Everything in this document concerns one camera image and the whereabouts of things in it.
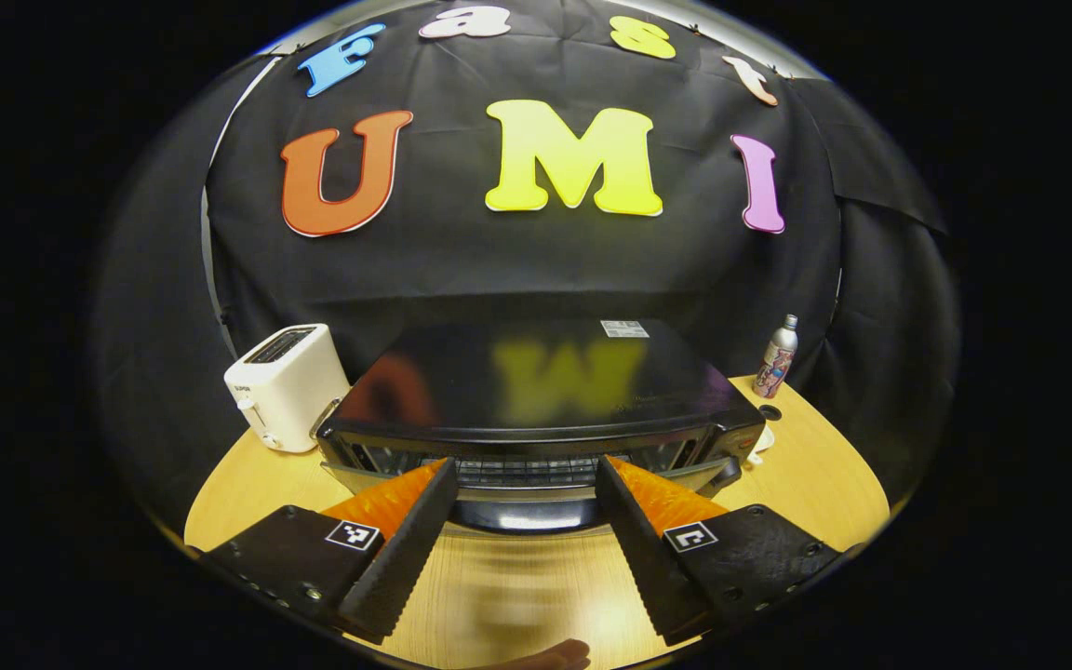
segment toaster slot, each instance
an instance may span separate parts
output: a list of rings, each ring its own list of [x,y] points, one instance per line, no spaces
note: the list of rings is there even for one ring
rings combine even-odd
[[[315,326],[307,328],[293,328],[281,332],[279,338],[271,340],[263,347],[259,347],[254,355],[248,356],[243,362],[259,363],[271,362],[284,357],[285,353],[293,351],[301,340],[306,339],[310,332],[316,329]]]

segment letter m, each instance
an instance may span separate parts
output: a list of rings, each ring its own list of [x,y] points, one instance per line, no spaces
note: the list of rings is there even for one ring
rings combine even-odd
[[[652,119],[609,107],[598,111],[578,138],[547,102],[494,102],[486,114],[503,125],[498,185],[486,194],[486,207],[495,211],[544,208],[548,191],[536,185],[539,161],[566,207],[582,204],[600,166],[602,187],[595,204],[604,212],[659,215],[664,211],[664,203],[652,191],[647,165]]]

